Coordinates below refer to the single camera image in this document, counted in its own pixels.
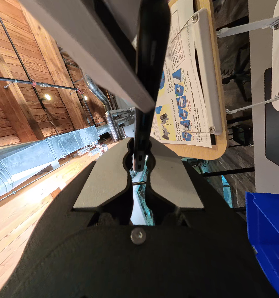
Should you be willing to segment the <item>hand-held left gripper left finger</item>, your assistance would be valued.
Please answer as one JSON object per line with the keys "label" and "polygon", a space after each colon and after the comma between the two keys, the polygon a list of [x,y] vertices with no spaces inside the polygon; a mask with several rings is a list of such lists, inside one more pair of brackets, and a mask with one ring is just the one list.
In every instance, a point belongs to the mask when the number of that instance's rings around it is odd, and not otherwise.
{"label": "hand-held left gripper left finger", "polygon": [[130,223],[133,141],[127,137],[98,158],[73,206],[75,211],[109,213],[120,225]]}

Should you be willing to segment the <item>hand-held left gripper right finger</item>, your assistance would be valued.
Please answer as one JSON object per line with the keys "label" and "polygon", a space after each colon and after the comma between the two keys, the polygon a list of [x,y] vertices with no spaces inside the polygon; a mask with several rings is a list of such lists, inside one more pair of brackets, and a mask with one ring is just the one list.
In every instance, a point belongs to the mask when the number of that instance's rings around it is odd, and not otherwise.
{"label": "hand-held left gripper right finger", "polygon": [[174,225],[183,212],[204,210],[181,158],[155,139],[150,139],[147,167],[145,199],[156,225]]}

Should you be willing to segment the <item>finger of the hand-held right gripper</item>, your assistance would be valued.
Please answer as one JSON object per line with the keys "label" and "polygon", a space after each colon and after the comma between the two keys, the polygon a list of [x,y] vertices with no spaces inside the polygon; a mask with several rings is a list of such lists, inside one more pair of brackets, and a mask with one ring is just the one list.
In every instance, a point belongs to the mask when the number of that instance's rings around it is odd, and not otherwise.
{"label": "finger of the hand-held right gripper", "polygon": [[105,4],[120,29],[131,42],[132,46],[136,48],[141,0],[105,0]]}
{"label": "finger of the hand-held right gripper", "polygon": [[20,1],[99,86],[149,112],[155,102],[93,8],[83,1]]}

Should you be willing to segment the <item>slim black usb hub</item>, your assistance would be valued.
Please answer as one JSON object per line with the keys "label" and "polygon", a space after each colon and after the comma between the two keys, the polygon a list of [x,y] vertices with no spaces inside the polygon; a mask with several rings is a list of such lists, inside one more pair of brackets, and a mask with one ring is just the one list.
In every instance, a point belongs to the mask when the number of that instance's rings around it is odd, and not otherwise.
{"label": "slim black usb hub", "polygon": [[171,13],[165,0],[142,1],[139,10],[136,74],[154,104],[144,113],[136,109],[133,169],[141,172],[148,154],[149,137],[170,33]]}

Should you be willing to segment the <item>blue plastic bin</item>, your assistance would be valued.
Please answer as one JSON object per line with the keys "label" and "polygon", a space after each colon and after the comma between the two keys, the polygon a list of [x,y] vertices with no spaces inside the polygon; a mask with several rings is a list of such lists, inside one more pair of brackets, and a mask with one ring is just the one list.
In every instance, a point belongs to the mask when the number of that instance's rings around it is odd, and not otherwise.
{"label": "blue plastic bin", "polygon": [[246,192],[246,218],[257,261],[279,294],[279,194]]}

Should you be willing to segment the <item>black ceiling pipe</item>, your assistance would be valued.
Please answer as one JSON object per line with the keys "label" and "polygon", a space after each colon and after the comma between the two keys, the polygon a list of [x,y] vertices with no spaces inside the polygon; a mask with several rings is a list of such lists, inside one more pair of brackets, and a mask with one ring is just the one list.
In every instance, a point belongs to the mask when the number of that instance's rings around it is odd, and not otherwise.
{"label": "black ceiling pipe", "polygon": [[55,85],[55,84],[48,84],[48,83],[42,83],[42,82],[36,82],[34,80],[17,80],[13,78],[7,78],[7,77],[0,77],[0,81],[6,81],[13,84],[25,84],[25,85],[31,85],[32,87],[44,87],[44,88],[57,88],[57,89],[65,89],[65,90],[71,90],[75,91],[79,94],[83,94],[84,92],[80,88],[75,87],[68,87],[68,86],[61,86],[61,85]]}

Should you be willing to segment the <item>printed instruction sheet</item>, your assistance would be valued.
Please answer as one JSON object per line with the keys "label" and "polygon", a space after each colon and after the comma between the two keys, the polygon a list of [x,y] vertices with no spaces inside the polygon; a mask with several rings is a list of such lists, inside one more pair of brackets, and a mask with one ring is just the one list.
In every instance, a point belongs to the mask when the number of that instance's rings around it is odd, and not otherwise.
{"label": "printed instruction sheet", "polygon": [[193,4],[178,0],[170,7],[170,35],[150,136],[161,143],[211,148],[196,67]]}

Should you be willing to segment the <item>white board stand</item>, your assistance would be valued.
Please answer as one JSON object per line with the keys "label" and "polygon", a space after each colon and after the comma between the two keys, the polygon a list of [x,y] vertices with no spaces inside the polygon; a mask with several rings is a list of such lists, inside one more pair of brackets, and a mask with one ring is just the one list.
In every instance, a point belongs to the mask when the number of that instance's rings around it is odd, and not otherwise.
{"label": "white board stand", "polygon": [[[206,107],[207,128],[206,133],[220,135],[222,133],[222,121],[220,117],[219,96],[216,84],[215,66],[213,62],[211,38],[207,10],[197,10],[192,18],[191,25],[194,33],[194,42],[197,50],[198,65],[200,69],[201,84]],[[231,28],[222,28],[216,31],[217,38],[250,32],[257,29],[279,29],[279,1],[276,3],[272,18],[258,20],[248,24],[242,24]]]}

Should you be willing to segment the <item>silver duct pipes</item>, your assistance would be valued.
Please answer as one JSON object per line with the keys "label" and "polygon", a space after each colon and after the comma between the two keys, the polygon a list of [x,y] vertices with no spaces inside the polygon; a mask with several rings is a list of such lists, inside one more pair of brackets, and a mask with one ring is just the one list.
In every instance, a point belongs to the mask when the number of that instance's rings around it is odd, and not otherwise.
{"label": "silver duct pipes", "polygon": [[90,78],[90,76],[81,71],[85,84],[88,89],[95,95],[95,97],[100,100],[105,109],[105,118],[107,120],[110,134],[113,141],[122,140],[122,136],[120,133],[119,125],[124,124],[125,122],[131,121],[135,117],[135,107],[126,108],[126,109],[117,109],[112,110],[111,104],[108,98],[104,95],[104,93],[98,88],[98,86],[94,83],[94,81]]}

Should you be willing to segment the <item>rectangular metal duct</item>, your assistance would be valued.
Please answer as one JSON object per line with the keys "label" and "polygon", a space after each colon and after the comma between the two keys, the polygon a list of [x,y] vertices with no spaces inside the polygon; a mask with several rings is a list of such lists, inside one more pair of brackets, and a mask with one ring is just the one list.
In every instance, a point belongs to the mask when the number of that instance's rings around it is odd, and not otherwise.
{"label": "rectangular metal duct", "polygon": [[0,196],[53,162],[91,145],[104,133],[91,126],[44,140],[0,147]]}

